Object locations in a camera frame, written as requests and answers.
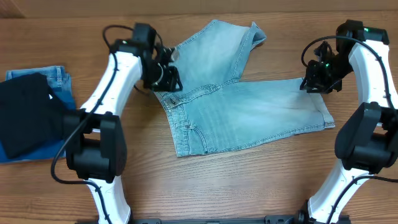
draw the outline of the belt loop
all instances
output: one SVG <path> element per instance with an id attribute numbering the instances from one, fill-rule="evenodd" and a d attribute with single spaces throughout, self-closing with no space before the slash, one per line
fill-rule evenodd
<path id="1" fill-rule="evenodd" d="M 57 69 L 57 82 L 58 87 L 62 87 L 62 69 L 59 66 L 55 67 Z"/>

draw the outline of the wood grain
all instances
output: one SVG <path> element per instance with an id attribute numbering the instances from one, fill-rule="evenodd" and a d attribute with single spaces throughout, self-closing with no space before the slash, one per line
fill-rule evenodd
<path id="1" fill-rule="evenodd" d="M 27 18 L 397 10 L 396 0 L 13 0 Z"/>
<path id="2" fill-rule="evenodd" d="M 302 12 L 200 16 L 136 16 L 89 19 L 11 19 L 0 21 L 0 79 L 6 70 L 64 65 L 80 106 L 96 88 L 107 65 L 101 30 L 108 24 L 147 22 L 175 45 L 212 19 L 248 26 L 256 21 L 268 38 L 254 49 L 244 80 L 304 76 L 302 49 L 334 34 L 346 19 L 388 30 L 389 61 L 398 80 L 397 12 Z M 130 33 L 113 30 L 109 38 Z M 207 156 L 175 156 L 166 115 L 154 96 L 131 94 L 122 122 L 128 145 L 124 193 L 136 218 L 233 218 L 294 213 L 321 186 L 335 162 L 338 130 L 358 106 L 354 75 L 339 93 L 323 96 L 336 128 L 301 134 L 252 149 Z M 97 217 L 85 186 L 66 186 L 50 176 L 50 161 L 0 166 L 0 223 L 73 223 Z M 61 160 L 57 173 L 76 179 Z M 381 176 L 398 177 L 398 168 Z M 396 185 L 370 180 L 344 212 L 353 223 L 394 223 L 398 219 Z"/>
<path id="3" fill-rule="evenodd" d="M 0 0 L 0 18 L 23 18 L 12 0 Z"/>

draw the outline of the folded jeans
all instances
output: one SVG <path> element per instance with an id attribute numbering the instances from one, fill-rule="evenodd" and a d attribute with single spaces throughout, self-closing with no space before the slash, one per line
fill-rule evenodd
<path id="1" fill-rule="evenodd" d="M 52 88 L 54 93 L 60 98 L 67 109 L 75 110 L 75 100 L 72 97 L 72 79 L 68 73 L 65 72 L 63 66 L 50 66 L 44 68 L 30 68 L 23 70 L 9 70 L 6 72 L 6 80 L 21 77 L 23 75 L 31 75 L 33 73 L 41 73 L 47 77 L 47 83 Z M 56 140 L 46 142 L 44 145 L 38 147 L 36 150 L 27 154 L 22 154 L 16 158 L 8 159 L 4 148 L 0 142 L 0 163 L 28 161 L 36 159 L 50 159 L 62 147 L 64 141 Z"/>

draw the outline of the wooden table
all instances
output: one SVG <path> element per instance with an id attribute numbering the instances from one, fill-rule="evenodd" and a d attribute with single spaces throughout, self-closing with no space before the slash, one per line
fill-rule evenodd
<path id="1" fill-rule="evenodd" d="M 0 79 L 6 70 L 64 65 L 73 80 L 77 106 L 96 88 L 108 63 L 101 30 L 109 24 L 150 23 L 166 45 L 176 45 L 212 19 L 249 26 L 256 21 L 268 38 L 254 49 L 245 80 L 302 77 L 303 48 L 312 40 L 333 35 L 346 19 L 387 29 L 389 61 L 398 80 L 397 12 L 301 12 L 202 16 L 137 16 L 87 19 L 0 20 Z M 125 30 L 109 38 L 127 38 Z M 290 214 L 321 186 L 336 157 L 338 130 L 358 107 L 354 75 L 343 90 L 323 96 L 336 128 L 301 134 L 238 152 L 177 159 L 166 115 L 154 96 L 133 92 L 122 122 L 128 146 L 123 173 L 124 193 L 135 218 L 236 218 Z M 76 179 L 61 160 L 57 173 Z M 398 166 L 381 176 L 397 178 Z M 370 180 L 344 212 L 353 223 L 394 223 L 398 219 L 397 186 Z M 0 223 L 73 223 L 97 217 L 85 186 L 56 183 L 50 161 L 0 166 Z"/>

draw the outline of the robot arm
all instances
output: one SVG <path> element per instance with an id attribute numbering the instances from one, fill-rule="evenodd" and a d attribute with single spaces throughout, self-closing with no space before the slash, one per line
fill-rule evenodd
<path id="1" fill-rule="evenodd" d="M 392 104 L 398 106 L 398 95 L 388 63 L 388 37 L 385 30 L 363 27 L 362 22 L 347 21 L 337 29 L 338 35 L 354 37 L 368 44 L 382 57 L 386 68 Z M 338 55 L 328 52 L 323 43 L 315 54 L 319 62 L 311 61 L 301 89 L 308 92 L 329 93 L 341 90 L 341 79 L 354 71 L 358 87 L 359 108 L 339 131 L 335 154 L 338 158 L 334 168 L 320 190 L 305 204 L 301 221 L 296 223 L 326 223 L 332 208 L 347 185 L 357 177 L 377 174 L 383 167 L 395 162 L 397 154 L 397 127 L 392 109 L 386 100 L 384 77 L 375 56 L 364 46 L 337 40 Z M 387 130 L 376 134 L 378 125 Z M 339 215 L 350 198 L 367 179 L 351 186 L 335 208 L 330 223 L 338 223 Z"/>
<path id="2" fill-rule="evenodd" d="M 132 218 L 121 182 L 127 147 L 119 118 L 134 85 L 143 80 L 144 88 L 152 91 L 182 90 L 178 70 L 169 66 L 170 62 L 177 59 L 178 52 L 163 44 L 155 45 L 156 35 L 150 25 L 136 24 L 131 39 L 117 40 L 110 46 L 116 56 L 118 70 L 86 129 L 66 150 L 69 169 L 75 170 L 79 178 L 91 181 L 101 189 L 108 214 L 104 214 L 96 189 L 88 185 L 98 210 L 98 224 L 108 224 L 105 215 L 109 216 L 112 224 L 127 224 Z M 154 50 L 157 56 L 152 58 Z M 106 71 L 89 100 L 81 106 L 80 111 L 64 117 L 65 136 L 69 136 L 95 107 L 112 79 L 114 68 L 115 59 L 110 54 Z M 100 133 L 101 139 L 88 139 L 84 136 L 92 131 Z"/>

